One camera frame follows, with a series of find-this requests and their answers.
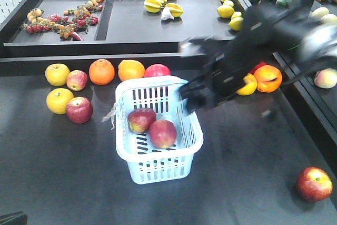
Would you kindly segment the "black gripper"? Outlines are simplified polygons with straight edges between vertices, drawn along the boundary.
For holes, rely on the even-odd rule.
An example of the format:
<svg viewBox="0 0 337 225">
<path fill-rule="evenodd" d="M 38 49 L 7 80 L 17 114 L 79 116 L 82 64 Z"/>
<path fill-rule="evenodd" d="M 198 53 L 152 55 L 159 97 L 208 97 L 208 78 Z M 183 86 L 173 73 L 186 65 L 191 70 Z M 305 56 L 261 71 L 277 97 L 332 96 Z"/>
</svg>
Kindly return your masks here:
<svg viewBox="0 0 337 225">
<path fill-rule="evenodd" d="M 276 6 L 251 6 L 244 14 L 241 30 L 228 43 L 213 37 L 193 37 L 180 43 L 183 56 L 192 50 L 206 56 L 199 76 L 179 89 L 190 113 L 230 100 L 245 85 L 243 78 L 276 51 L 272 27 L 278 16 Z"/>
</svg>

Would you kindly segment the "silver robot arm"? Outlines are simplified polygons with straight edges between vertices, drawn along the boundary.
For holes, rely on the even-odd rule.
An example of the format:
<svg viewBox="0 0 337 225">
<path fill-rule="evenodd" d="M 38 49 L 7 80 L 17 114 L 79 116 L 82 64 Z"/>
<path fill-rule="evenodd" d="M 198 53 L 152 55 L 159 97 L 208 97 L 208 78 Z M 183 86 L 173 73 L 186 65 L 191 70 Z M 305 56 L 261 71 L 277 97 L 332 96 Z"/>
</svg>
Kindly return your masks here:
<svg viewBox="0 0 337 225">
<path fill-rule="evenodd" d="M 292 0 L 288 8 L 260 3 L 246 10 L 241 30 L 228 43 L 195 37 L 180 48 L 194 48 L 207 57 L 200 75 L 179 90 L 187 110 L 194 112 L 230 100 L 244 86 L 247 73 L 274 52 L 292 57 L 300 70 L 296 80 L 336 68 L 336 26 L 309 17 L 304 0 Z"/>
</svg>

